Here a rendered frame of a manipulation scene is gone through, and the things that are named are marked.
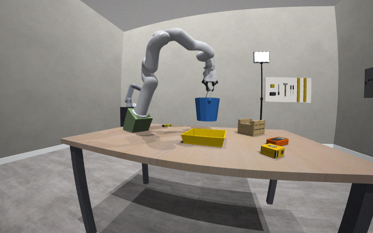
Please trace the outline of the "wooden crate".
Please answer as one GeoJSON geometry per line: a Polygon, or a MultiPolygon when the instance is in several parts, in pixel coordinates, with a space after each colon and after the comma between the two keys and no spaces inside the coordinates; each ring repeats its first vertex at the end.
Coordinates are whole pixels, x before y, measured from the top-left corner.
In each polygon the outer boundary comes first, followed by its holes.
{"type": "Polygon", "coordinates": [[[264,132],[265,132],[265,120],[258,120],[258,121],[252,121],[252,119],[239,119],[238,120],[237,133],[239,134],[257,136],[257,135],[264,134],[264,132]]]}

